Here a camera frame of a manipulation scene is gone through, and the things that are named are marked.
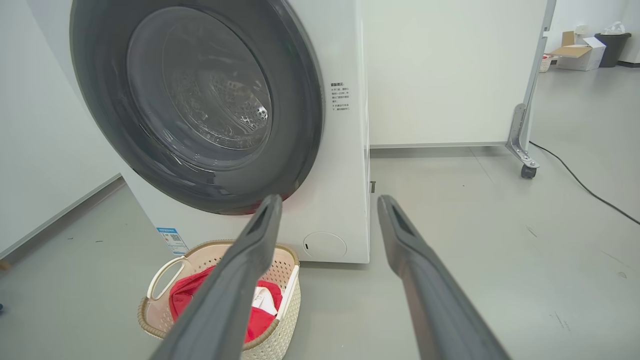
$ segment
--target energy label sticker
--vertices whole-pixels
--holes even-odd
[[[164,238],[166,245],[171,249],[174,255],[184,255],[189,251],[187,245],[184,244],[180,235],[171,227],[156,227],[158,232]]]

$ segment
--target small basket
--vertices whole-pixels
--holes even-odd
[[[547,72],[551,66],[551,57],[547,55],[542,56],[542,62],[540,63],[540,72]]]
[[[184,256],[164,264],[151,280],[147,296],[140,302],[138,322],[142,329],[151,336],[163,339],[173,326],[173,317],[169,310],[169,289],[176,281],[218,264],[232,244],[232,240],[203,243]],[[153,293],[158,280],[176,263],[182,263],[180,270],[160,295],[154,297]],[[271,268],[260,279],[273,282],[280,287],[283,294],[282,303],[271,326],[258,338],[243,345],[242,359],[282,360],[284,357],[300,311],[299,269],[300,262],[296,253],[288,247],[277,244]]]

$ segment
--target front-load washer door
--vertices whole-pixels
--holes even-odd
[[[284,0],[76,0],[70,36],[102,132],[168,196],[247,214],[309,173],[321,76]]]

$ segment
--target metal stand leg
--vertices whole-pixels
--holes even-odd
[[[533,92],[536,88],[536,81],[538,80],[538,71],[540,69],[540,62],[542,61],[543,53],[545,52],[545,45],[547,44],[547,38],[544,36],[545,31],[548,31],[551,27],[551,20],[554,16],[554,10],[556,9],[556,0],[547,0],[547,7],[545,8],[545,18],[540,29],[540,37],[538,40],[538,46],[536,48],[536,57],[531,67],[531,74],[529,75],[529,83],[527,84],[527,91],[524,95],[524,103],[516,105],[513,110],[513,121],[511,123],[511,132],[509,133],[509,140],[507,141],[507,149],[509,149],[520,161],[522,161],[522,169],[520,175],[526,179],[531,179],[536,175],[536,169],[540,165],[533,161],[533,159],[525,151],[523,141],[528,142],[528,122],[530,111],[527,107],[532,105]]]
[[[539,168],[540,165],[527,154],[521,143],[525,131],[526,113],[527,106],[525,104],[518,104],[515,110],[513,110],[511,132],[509,133],[509,140],[507,141],[506,147],[522,161],[523,165],[520,175],[524,178],[531,179],[536,175],[536,169]]]

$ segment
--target warning label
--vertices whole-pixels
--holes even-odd
[[[349,87],[344,83],[331,83],[331,110],[349,110]]]

